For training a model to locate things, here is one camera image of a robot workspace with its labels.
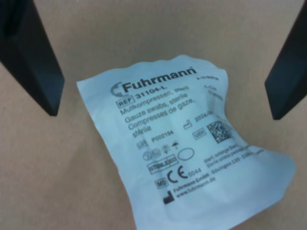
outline orange surface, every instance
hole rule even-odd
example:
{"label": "orange surface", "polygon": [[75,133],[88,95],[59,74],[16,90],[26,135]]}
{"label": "orange surface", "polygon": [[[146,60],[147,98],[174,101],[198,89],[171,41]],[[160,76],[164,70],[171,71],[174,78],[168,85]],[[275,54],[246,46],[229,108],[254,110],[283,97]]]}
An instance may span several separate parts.
{"label": "orange surface", "polygon": [[134,230],[128,196],[76,81],[179,54],[225,69],[233,126],[251,145],[296,162],[285,198],[235,229],[306,228],[307,98],[273,121],[264,89],[303,0],[36,3],[66,85],[59,115],[49,117],[0,66],[1,230]]}

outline ce mark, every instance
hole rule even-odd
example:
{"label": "ce mark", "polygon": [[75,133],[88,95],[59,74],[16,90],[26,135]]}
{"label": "ce mark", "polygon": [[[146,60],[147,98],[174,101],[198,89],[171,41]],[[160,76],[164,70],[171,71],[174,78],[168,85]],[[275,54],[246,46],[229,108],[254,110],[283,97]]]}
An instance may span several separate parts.
{"label": "ce mark", "polygon": [[[177,170],[177,173],[178,173],[178,176],[180,176],[181,178],[183,179],[187,179],[188,177],[184,175],[184,171],[182,170],[183,166],[179,166],[178,170]],[[171,178],[171,174],[173,173],[173,170],[169,171],[168,174],[167,174],[167,178],[170,182],[172,183],[178,183],[178,180],[173,180]]]}

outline sterile packaging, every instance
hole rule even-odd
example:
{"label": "sterile packaging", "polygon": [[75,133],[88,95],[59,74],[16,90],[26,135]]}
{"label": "sterile packaging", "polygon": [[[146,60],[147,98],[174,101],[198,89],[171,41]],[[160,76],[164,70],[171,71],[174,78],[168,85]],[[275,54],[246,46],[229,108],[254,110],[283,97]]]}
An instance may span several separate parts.
{"label": "sterile packaging", "polygon": [[226,230],[278,202],[293,161],[228,122],[227,73],[185,55],[77,83],[138,230]]}

